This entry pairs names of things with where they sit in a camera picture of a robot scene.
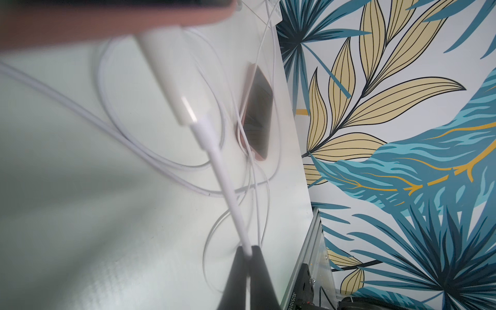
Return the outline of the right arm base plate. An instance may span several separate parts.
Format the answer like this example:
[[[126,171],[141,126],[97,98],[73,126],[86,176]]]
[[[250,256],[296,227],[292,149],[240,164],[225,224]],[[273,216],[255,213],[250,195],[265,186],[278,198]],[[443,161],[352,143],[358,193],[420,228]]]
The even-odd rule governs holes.
[[[315,288],[309,272],[309,266],[304,263],[300,266],[291,302],[293,309],[320,309],[319,306],[313,303],[315,296]]]

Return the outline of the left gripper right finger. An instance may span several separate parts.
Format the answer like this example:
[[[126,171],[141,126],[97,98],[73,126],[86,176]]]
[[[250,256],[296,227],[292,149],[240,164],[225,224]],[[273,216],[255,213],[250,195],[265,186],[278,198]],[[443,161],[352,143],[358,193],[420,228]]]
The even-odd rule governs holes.
[[[263,258],[262,250],[258,246],[252,247],[252,257],[248,262],[250,280],[250,309],[280,310],[271,277]]]

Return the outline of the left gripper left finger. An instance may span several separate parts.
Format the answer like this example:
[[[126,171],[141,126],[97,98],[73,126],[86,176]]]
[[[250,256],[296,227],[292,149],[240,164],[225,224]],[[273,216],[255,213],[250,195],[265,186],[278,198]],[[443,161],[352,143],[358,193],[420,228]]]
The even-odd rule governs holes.
[[[242,247],[236,250],[218,310],[244,310],[246,308],[248,266]]]

